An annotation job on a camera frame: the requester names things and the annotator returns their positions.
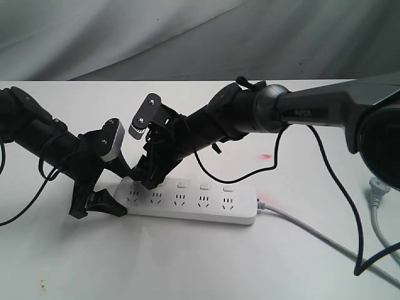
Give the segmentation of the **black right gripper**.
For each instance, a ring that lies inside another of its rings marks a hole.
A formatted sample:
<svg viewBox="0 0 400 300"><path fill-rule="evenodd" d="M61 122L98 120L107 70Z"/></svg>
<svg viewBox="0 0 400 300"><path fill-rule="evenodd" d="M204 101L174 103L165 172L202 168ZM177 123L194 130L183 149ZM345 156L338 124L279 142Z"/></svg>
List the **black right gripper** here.
<svg viewBox="0 0 400 300"><path fill-rule="evenodd" d="M185 116L168 106L159 107L149 123L146 155L140 157L128 176L146 189L156 188L183 158L199 149L199 121L199 110Z"/></svg>

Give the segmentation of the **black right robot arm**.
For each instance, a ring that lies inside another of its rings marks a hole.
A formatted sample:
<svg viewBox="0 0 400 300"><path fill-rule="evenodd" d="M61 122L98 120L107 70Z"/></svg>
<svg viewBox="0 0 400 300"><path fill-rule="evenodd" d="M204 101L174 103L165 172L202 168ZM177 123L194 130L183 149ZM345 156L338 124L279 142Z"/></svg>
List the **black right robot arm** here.
<svg viewBox="0 0 400 300"><path fill-rule="evenodd" d="M290 91L239 77L205 106L183 116L148 94L129 129L146 137L145 154L129 177L153 189L187 156L249 133L278 133L292 124L344 130L351 154L394 189L399 188L399 74L389 73Z"/></svg>

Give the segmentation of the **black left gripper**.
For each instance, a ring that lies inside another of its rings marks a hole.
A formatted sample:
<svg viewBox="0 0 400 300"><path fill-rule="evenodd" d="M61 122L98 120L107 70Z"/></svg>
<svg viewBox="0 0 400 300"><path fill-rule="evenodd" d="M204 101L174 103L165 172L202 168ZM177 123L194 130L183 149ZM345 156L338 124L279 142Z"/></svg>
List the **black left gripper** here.
<svg viewBox="0 0 400 300"><path fill-rule="evenodd" d="M74 181L69 214L84 218L90 212L125 216L126 207L118 203L107 189L94 192L94 185L104 169L95 152L99 148L100 130L74 136L69 131L56 134L46 143L46 162ZM106 163L106 169L120 178L129 176L131 168L123 153Z"/></svg>

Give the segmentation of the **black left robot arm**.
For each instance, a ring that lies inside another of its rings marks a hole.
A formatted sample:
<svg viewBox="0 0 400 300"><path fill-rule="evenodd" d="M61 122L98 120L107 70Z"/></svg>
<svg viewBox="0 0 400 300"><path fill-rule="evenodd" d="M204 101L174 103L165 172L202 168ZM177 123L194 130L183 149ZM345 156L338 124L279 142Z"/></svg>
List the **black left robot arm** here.
<svg viewBox="0 0 400 300"><path fill-rule="evenodd" d="M17 143L73 180L69 214L77 219L89 211L121 217L128 210L106 190L94 191L104 170L120 178L130 172L121 146L124 128L118 118L107 120L101 129L75 136L65 123L54 118L36 100L18 87L1 90L1 141Z"/></svg>

